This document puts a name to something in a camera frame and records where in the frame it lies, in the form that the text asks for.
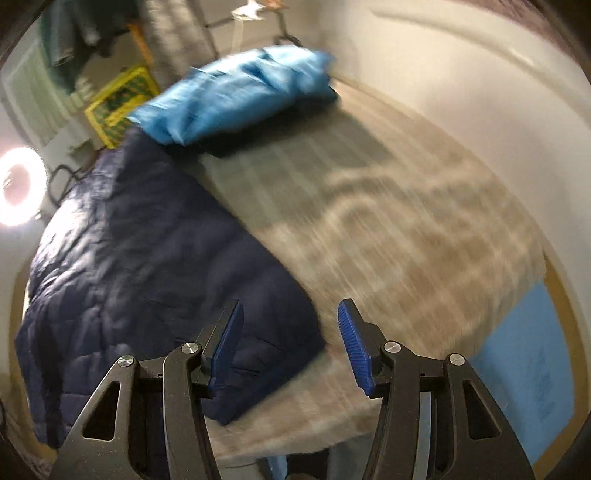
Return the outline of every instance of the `yellow crate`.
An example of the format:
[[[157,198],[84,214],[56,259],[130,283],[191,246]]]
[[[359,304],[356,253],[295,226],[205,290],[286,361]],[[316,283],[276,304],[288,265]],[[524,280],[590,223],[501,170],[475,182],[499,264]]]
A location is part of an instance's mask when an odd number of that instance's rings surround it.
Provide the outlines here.
[[[130,126],[127,115],[160,91],[144,66],[123,72],[95,95],[84,111],[107,148],[116,148]]]

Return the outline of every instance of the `metal screw head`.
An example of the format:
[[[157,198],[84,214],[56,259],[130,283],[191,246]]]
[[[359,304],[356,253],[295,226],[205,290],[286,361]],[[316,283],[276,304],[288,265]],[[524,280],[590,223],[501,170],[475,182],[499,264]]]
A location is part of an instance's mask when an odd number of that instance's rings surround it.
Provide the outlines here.
[[[131,355],[124,355],[122,357],[119,357],[119,359],[117,360],[117,364],[120,367],[125,368],[125,367],[128,367],[128,366],[132,365],[134,363],[134,361],[135,361],[135,359],[134,359],[133,356],[131,356]]]
[[[199,350],[199,345],[193,342],[185,343],[181,350],[183,353],[190,355],[191,353],[195,353],[197,350]]]
[[[402,350],[402,347],[396,342],[386,342],[384,344],[384,349],[390,353],[398,353],[400,350]]]
[[[449,361],[457,366],[461,366],[464,363],[466,363],[466,359],[462,357],[459,353],[452,353],[449,356]]]

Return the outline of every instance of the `blue board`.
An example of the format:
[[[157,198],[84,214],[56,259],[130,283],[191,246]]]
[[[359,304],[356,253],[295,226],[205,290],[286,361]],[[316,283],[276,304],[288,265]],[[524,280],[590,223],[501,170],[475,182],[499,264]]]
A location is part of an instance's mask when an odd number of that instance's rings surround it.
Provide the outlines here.
[[[574,413],[569,350],[544,284],[519,302],[471,363],[533,464]]]

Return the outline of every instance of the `navy blue comforter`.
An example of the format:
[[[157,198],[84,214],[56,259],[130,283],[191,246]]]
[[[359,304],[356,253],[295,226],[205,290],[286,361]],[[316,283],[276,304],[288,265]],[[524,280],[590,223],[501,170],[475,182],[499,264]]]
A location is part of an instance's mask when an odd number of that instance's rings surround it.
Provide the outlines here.
[[[204,405],[226,424],[323,348],[287,270],[163,148],[132,129],[48,225],[15,344],[35,433],[59,447],[116,359],[168,354],[227,299],[245,324],[226,386]]]

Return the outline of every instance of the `plaid sheet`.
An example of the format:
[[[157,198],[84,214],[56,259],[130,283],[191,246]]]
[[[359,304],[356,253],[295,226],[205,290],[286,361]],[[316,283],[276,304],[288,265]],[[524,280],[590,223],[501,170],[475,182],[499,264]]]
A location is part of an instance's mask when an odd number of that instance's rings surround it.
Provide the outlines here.
[[[418,115],[338,84],[339,106],[261,127],[204,159],[213,190],[313,299],[328,346],[238,421],[208,423],[222,464],[371,432],[336,323],[344,297],[419,355],[478,351],[545,272],[540,233],[474,155]]]

